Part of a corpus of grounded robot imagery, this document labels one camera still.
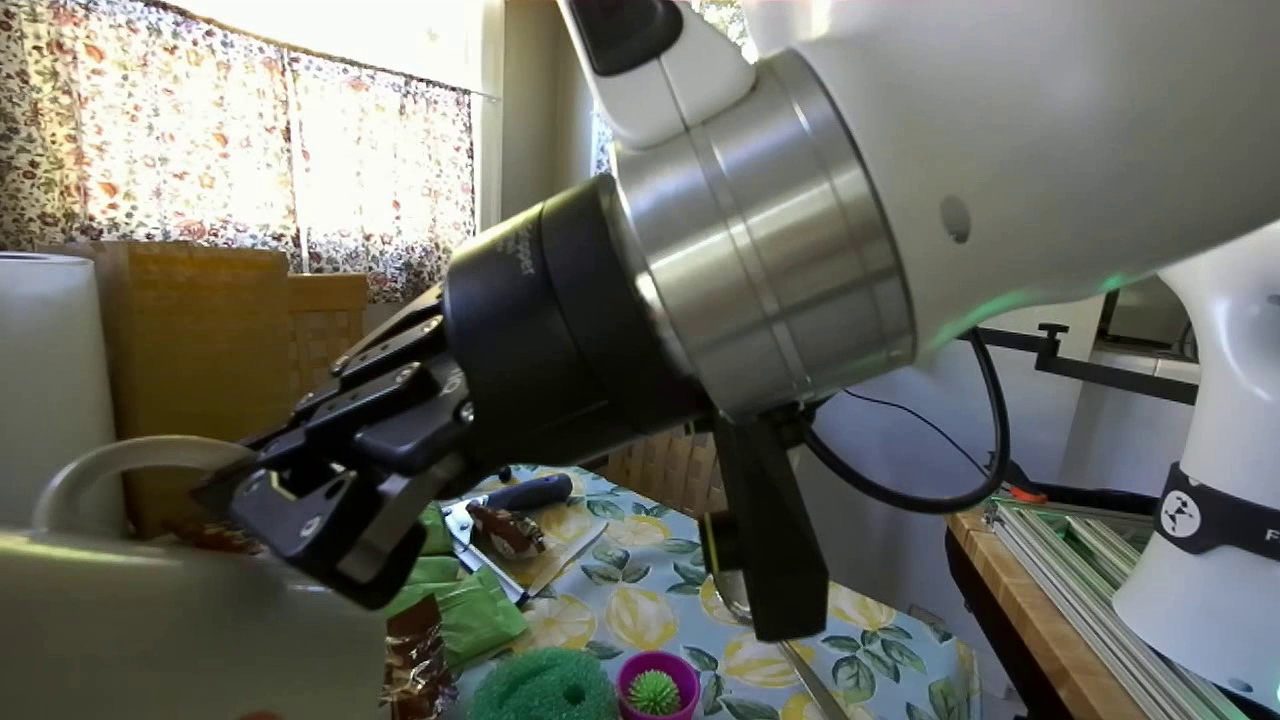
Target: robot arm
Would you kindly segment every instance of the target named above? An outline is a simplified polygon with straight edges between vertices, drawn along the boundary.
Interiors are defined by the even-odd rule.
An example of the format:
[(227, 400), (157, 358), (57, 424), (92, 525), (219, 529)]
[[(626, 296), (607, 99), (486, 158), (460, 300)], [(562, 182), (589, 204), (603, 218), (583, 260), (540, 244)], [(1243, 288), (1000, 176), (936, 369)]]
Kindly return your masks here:
[[(722, 66), (730, 81), (693, 99), (677, 81), (707, 67), (678, 43), (678, 0), (562, 10), (607, 81), (597, 96), (636, 99), (636, 76), (677, 89), (672, 113), (626, 129), (607, 176), (470, 242), (254, 445), (254, 469), (205, 490), (359, 606), (400, 588), (433, 496), (507, 459), (704, 420), (748, 469), (840, 385), (1280, 218), (1272, 0), (843, 0), (825, 36)], [(645, 21), (646, 43), (610, 55)], [(766, 570), (804, 563), (796, 490), (755, 459), (773, 473), (736, 473), (736, 513), (784, 507)], [(753, 606), (825, 592), (818, 559), (762, 575)]]

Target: floral tablecloth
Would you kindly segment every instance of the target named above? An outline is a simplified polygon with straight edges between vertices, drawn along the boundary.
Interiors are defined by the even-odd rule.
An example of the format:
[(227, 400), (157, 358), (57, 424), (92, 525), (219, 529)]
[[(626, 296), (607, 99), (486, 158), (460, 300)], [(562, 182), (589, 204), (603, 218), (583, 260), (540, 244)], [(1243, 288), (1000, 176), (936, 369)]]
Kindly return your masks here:
[[(524, 648), (583, 648), (610, 678), (626, 654), (667, 648), (701, 667), (710, 720), (818, 720), (779, 648), (739, 627), (701, 559), (695, 520), (583, 469), (555, 469), (574, 503), (540, 515), (546, 541), (603, 520), (607, 531), (529, 606)], [(962, 642), (833, 585), (827, 627), (792, 645), (847, 716), (962, 720), (979, 705)], [(460, 701), (493, 665), (460, 682)]]

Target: electric cord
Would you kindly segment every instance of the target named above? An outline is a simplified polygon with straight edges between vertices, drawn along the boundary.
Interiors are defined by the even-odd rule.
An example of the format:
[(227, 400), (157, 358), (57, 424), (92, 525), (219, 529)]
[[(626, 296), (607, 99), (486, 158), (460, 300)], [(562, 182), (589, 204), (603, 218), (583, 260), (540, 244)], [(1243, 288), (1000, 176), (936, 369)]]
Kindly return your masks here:
[(881, 503), (890, 503), (890, 507), (903, 507), (903, 513), (962, 513), (979, 500), (988, 500), (991, 492), (1005, 490), (1005, 476), (1007, 476), (1007, 404), (1005, 404), (1005, 390), (1000, 390), (1000, 375), (997, 375), (997, 365), (991, 365), (991, 351), (988, 344), (979, 340), (979, 331), (967, 331), (967, 347), (971, 347), (971, 360), (979, 369), (979, 382), (985, 382), (985, 392), (988, 392), (988, 410), (991, 410), (991, 466), (979, 466), (971, 451), (960, 450), (957, 435), (949, 435), (939, 424), (930, 424), (924, 412), (908, 410), (908, 404), (890, 404), (890, 400), (881, 400), (881, 396), (860, 396), (860, 392), (843, 392), (843, 396), (855, 396), (855, 400), (870, 400), (870, 404), (885, 404), (885, 410), (897, 410), (897, 412), (908, 412), (910, 420), (921, 420), (924, 427), (930, 427), (945, 445), (952, 445), (977, 473), (985, 473), (985, 483), (962, 492), (962, 496), (908, 496), (908, 492), (890, 492), (888, 483), (855, 473), (852, 466), (843, 466), (840, 451), (833, 451), (833, 445), (808, 424), (804, 427), (804, 445), (808, 451), (827, 466), (827, 473), (843, 483), (852, 483), (855, 492), (863, 496), (876, 496)]

